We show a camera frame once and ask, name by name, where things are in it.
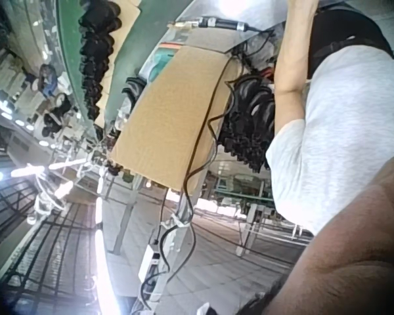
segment black strap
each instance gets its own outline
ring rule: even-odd
[[[321,48],[319,51],[317,51],[314,54],[314,58],[322,58],[325,56],[330,56],[331,54],[336,53],[336,52],[342,50],[343,48],[346,48],[349,46],[355,46],[355,45],[369,46],[369,47],[374,47],[374,48],[383,50],[381,45],[376,44],[374,41],[371,41],[370,39],[350,38],[350,39],[346,39],[344,41],[331,43],[331,45]]]

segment cardboard sheet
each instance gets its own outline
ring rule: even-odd
[[[114,38],[114,52],[110,55],[110,63],[109,70],[105,73],[104,79],[101,82],[103,87],[103,91],[106,93],[110,92],[111,82],[112,82],[112,74],[114,73],[115,61],[118,53],[120,52],[121,46],[123,45],[125,38],[129,34],[133,24],[135,23],[137,17],[140,14],[140,10],[137,8],[135,3],[124,0],[112,0],[117,3],[121,8],[121,13],[118,18],[123,23],[122,27],[119,30],[113,31],[110,35]],[[106,103],[108,101],[108,95],[104,95],[102,93],[102,98],[98,101],[97,106],[101,109],[101,111],[105,111]]]
[[[238,77],[239,64],[224,54],[183,47],[143,92],[111,153],[111,158],[135,173],[180,190],[198,134],[191,171],[203,165],[213,144],[209,118],[225,112],[229,89],[225,81]],[[216,130],[219,121],[212,123]],[[197,176],[189,180],[191,192]]]

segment power cable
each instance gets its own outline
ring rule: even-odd
[[[264,33],[264,31],[259,31],[259,30],[255,30],[255,32]],[[200,166],[199,168],[197,168],[197,169],[193,170],[192,172],[190,172],[191,167],[192,167],[192,163],[194,162],[194,157],[195,157],[196,152],[197,152],[197,147],[198,147],[198,144],[199,144],[199,142],[200,142],[200,139],[201,139],[201,136],[202,136],[204,127],[205,127],[205,123],[203,123],[203,125],[202,125],[202,127],[200,128],[200,131],[199,131],[199,133],[198,133],[198,136],[197,136],[197,139],[196,139],[196,143],[195,143],[194,148],[193,148],[193,151],[192,151],[190,163],[188,164],[188,167],[187,167],[187,170],[186,170],[186,174],[187,174],[187,175],[186,175],[186,177],[185,177],[185,179],[184,179],[184,182],[183,182],[183,195],[184,195],[185,198],[186,198],[186,205],[187,205],[188,211],[189,211],[189,218],[188,218],[188,220],[185,222],[185,224],[189,224],[189,225],[190,225],[190,229],[191,229],[191,232],[192,232],[192,246],[191,246],[190,252],[189,252],[188,255],[186,256],[185,260],[181,263],[181,265],[178,267],[178,269],[176,269],[176,271],[174,271],[174,273],[168,278],[168,281],[167,281],[167,282],[171,281],[171,280],[173,279],[173,277],[175,277],[175,276],[178,274],[178,272],[182,269],[182,267],[183,267],[183,266],[188,262],[188,260],[191,258],[192,254],[193,254],[193,252],[194,252],[194,250],[195,250],[195,248],[196,248],[196,233],[195,233],[194,228],[193,228],[193,226],[192,226],[192,218],[193,218],[193,216],[194,216],[194,210],[193,210],[193,205],[192,205],[192,201],[191,201],[190,195],[189,195],[189,193],[188,193],[188,187],[187,187],[187,186],[188,186],[188,182],[189,182],[189,180],[190,180],[194,175],[196,175],[196,174],[198,174],[199,172],[203,171],[206,167],[208,167],[210,164],[212,164],[213,161],[215,160],[216,155],[217,155],[217,153],[218,153],[218,148],[217,148],[217,147],[218,147],[218,141],[217,141],[216,132],[214,131],[214,128],[211,126],[211,124],[212,124],[214,121],[216,121],[216,120],[219,120],[219,119],[222,119],[222,118],[226,117],[227,115],[230,114],[230,112],[232,111],[232,109],[235,108],[237,97],[236,97],[236,94],[235,94],[236,91],[234,90],[234,88],[232,87],[231,84],[232,84],[232,83],[238,82],[238,81],[240,80],[240,78],[238,78],[238,79],[236,79],[236,80],[234,80],[234,81],[226,81],[226,82],[225,82],[226,86],[227,86],[227,87],[229,88],[229,90],[230,90],[230,97],[231,97],[230,106],[229,106],[229,108],[227,109],[227,111],[226,111],[225,113],[221,114],[221,115],[218,115],[218,116],[216,116],[216,117],[213,117],[213,118],[208,119],[209,113],[211,112],[211,107],[213,106],[213,101],[214,101],[214,98],[215,98],[216,90],[218,89],[218,87],[219,87],[219,85],[220,85],[221,78],[222,78],[223,75],[225,74],[225,71],[226,71],[226,69],[227,69],[227,66],[229,65],[229,63],[231,62],[231,60],[232,60],[233,58],[238,57],[239,53],[241,53],[241,59],[240,59],[240,61],[241,61],[241,65],[242,65],[242,70],[241,70],[240,76],[242,76],[242,74],[244,73],[244,67],[245,67],[245,63],[244,63],[243,59],[244,59],[245,57],[251,57],[251,56],[253,56],[253,55],[259,53],[259,52],[264,48],[264,46],[267,44],[267,41],[270,39],[271,35],[273,34],[273,31],[266,31],[266,32],[269,32],[269,35],[267,36],[267,38],[266,38],[264,44],[263,44],[257,51],[255,51],[255,52],[251,53],[250,55],[246,56],[245,53],[244,53],[244,51],[242,50],[242,51],[238,52],[238,54],[233,55],[232,57],[230,57],[230,58],[228,59],[228,61],[227,61],[227,63],[225,64],[225,67],[224,67],[224,69],[223,69],[221,75],[219,76],[219,80],[217,81],[216,86],[215,86],[215,88],[214,88],[214,90],[213,90],[213,94],[212,94],[212,96],[211,96],[211,100],[210,100],[209,107],[208,107],[208,110],[207,110],[207,112],[206,112],[206,116],[205,116],[205,118],[204,118],[204,121],[205,121],[205,122],[207,121],[207,126],[208,126],[209,131],[210,131],[210,133],[211,133],[211,136],[212,136],[212,138],[213,138],[214,151],[213,151],[211,157],[210,157],[202,166]],[[245,81],[246,81],[246,80],[249,80],[249,79],[251,79],[251,78],[253,79],[253,78],[255,78],[255,77],[256,77],[256,78],[260,78],[260,75],[250,75],[250,76],[247,76],[247,77],[245,78]],[[182,200],[182,196],[183,196],[183,195],[181,194],[181,198],[180,198],[179,205],[181,204],[181,200]],[[161,208],[160,217],[162,217],[163,206],[164,206],[164,202],[162,203],[162,208]],[[155,278],[155,277],[157,277],[157,276],[160,276],[160,275],[162,275],[162,274],[169,273],[169,272],[171,271],[171,267],[170,267],[170,265],[169,265],[169,263],[168,263],[168,261],[167,261],[167,259],[166,259],[165,253],[164,253],[164,251],[163,251],[163,244],[164,244],[164,240],[166,239],[167,235],[168,235],[169,233],[171,233],[172,231],[174,231],[176,228],[178,228],[177,225],[175,225],[175,226],[173,226],[172,228],[170,228],[169,230],[167,230],[167,231],[162,235],[161,240],[160,240],[160,244],[159,244],[159,246],[160,246],[160,255],[161,255],[162,260],[164,261],[164,263],[165,263],[166,266],[167,266],[167,270],[166,270],[166,271],[163,271],[163,272],[158,272],[158,273],[156,273],[156,274],[154,274],[154,275],[148,277],[147,279],[145,279],[145,281],[144,281],[144,282],[142,283],[142,285],[141,285],[141,290],[140,290],[140,292],[141,292],[141,300],[142,300],[143,305],[144,305],[145,307],[147,307],[147,309],[149,309],[149,310],[150,310],[150,307],[149,307],[149,305],[147,304],[147,302],[146,302],[146,300],[145,300],[145,298],[144,298],[144,286],[145,286],[151,279],[153,279],[153,278]]]
[[[241,65],[242,65],[242,68],[241,68],[240,76],[244,73],[244,63],[241,62]],[[226,110],[226,112],[223,113],[223,114],[221,114],[221,115],[219,115],[219,116],[216,116],[216,117],[213,117],[213,118],[209,119],[208,122],[207,122],[207,126],[208,126],[208,128],[209,128],[209,131],[210,131],[211,136],[212,136],[213,141],[214,141],[214,144],[213,144],[213,145],[214,145],[214,152],[213,152],[212,156],[211,156],[211,157],[208,159],[208,161],[205,162],[201,167],[197,168],[196,170],[194,170],[193,172],[191,172],[190,174],[188,174],[188,176],[187,176],[186,179],[185,179],[185,183],[184,183],[184,187],[183,187],[184,195],[185,195],[185,198],[186,198],[187,203],[188,203],[188,208],[191,209],[191,211],[192,211],[192,213],[190,214],[190,229],[191,229],[191,236],[192,236],[192,246],[191,246],[190,252],[189,252],[188,255],[185,257],[184,261],[181,263],[181,265],[178,267],[178,269],[176,269],[176,271],[174,271],[174,273],[169,277],[169,279],[168,279],[167,282],[170,282],[170,281],[173,279],[173,277],[175,277],[175,276],[178,274],[178,272],[184,267],[184,265],[190,260],[192,254],[193,254],[193,252],[194,252],[194,250],[195,250],[195,248],[196,248],[196,240],[197,240],[197,239],[196,239],[196,233],[195,233],[194,228],[193,228],[193,226],[192,226],[192,216],[194,215],[194,211],[193,211],[193,209],[192,209],[192,208],[193,208],[192,202],[191,202],[190,196],[188,195],[188,191],[186,190],[186,186],[188,185],[188,180],[189,180],[192,176],[194,176],[195,174],[199,173],[200,171],[203,171],[206,167],[208,167],[209,165],[211,165],[211,164],[214,162],[214,160],[216,159],[216,156],[217,156],[217,153],[218,153],[218,149],[217,149],[217,147],[218,147],[218,142],[217,142],[216,132],[214,131],[214,129],[213,129],[213,127],[211,126],[211,124],[212,124],[214,121],[219,120],[219,119],[222,119],[222,118],[226,117],[227,115],[229,115],[230,112],[232,111],[232,109],[234,109],[234,107],[236,106],[236,95],[235,95],[235,90],[234,90],[233,87],[232,87],[232,84],[233,84],[233,83],[236,83],[237,81],[239,81],[239,77],[238,77],[238,79],[235,79],[235,80],[233,80],[233,81],[226,81],[226,82],[225,82],[226,86],[227,86],[227,87],[229,88],[229,90],[230,90],[230,98],[231,98],[231,100],[230,100],[230,106],[228,107],[228,109]]]
[[[269,39],[271,38],[271,35],[274,33],[274,30],[269,30],[269,31],[265,31],[265,33],[269,33],[268,36],[266,37],[266,39],[264,40],[264,43],[262,44],[262,46],[260,46],[260,48],[258,48],[256,51],[252,52],[251,54],[246,55],[247,58],[254,56],[255,54],[258,54],[260,51],[263,50],[263,48],[265,47],[265,45],[267,44],[267,42],[269,41]]]

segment cardboard box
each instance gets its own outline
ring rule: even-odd
[[[206,119],[225,112],[230,95],[225,81],[236,79],[239,70],[238,61],[224,54],[181,48],[144,90],[111,158],[126,169],[181,190],[201,130],[190,170],[209,158],[213,138]],[[215,131],[219,123],[212,123]],[[189,180],[189,192],[197,179]]]

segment tiled floor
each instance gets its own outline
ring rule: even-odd
[[[107,249],[114,246],[125,207],[123,203],[127,201],[130,192],[126,188],[117,187],[111,191],[112,200],[104,204]],[[162,198],[162,191],[143,190],[142,193],[152,198]],[[141,283],[137,274],[152,230],[157,225],[159,210],[160,205],[155,204],[155,199],[139,195],[125,233],[121,255],[108,254],[112,284],[118,295],[138,295]],[[168,218],[169,211],[166,212],[165,218]],[[206,302],[210,302],[219,314],[234,314],[255,293],[265,290],[285,272],[285,268],[275,266],[265,257],[256,254],[247,254],[243,259],[237,257],[236,246],[229,241],[239,242],[238,231],[223,222],[200,216],[195,216],[193,222],[197,234],[195,252],[167,285],[156,309],[157,314],[195,314]],[[256,245],[258,250],[263,250],[264,246],[266,253],[274,251],[284,260],[292,262],[296,261],[302,251],[302,248],[289,246],[280,250],[281,244],[265,240],[258,240]],[[173,269],[183,261],[190,246],[191,236],[187,233]]]

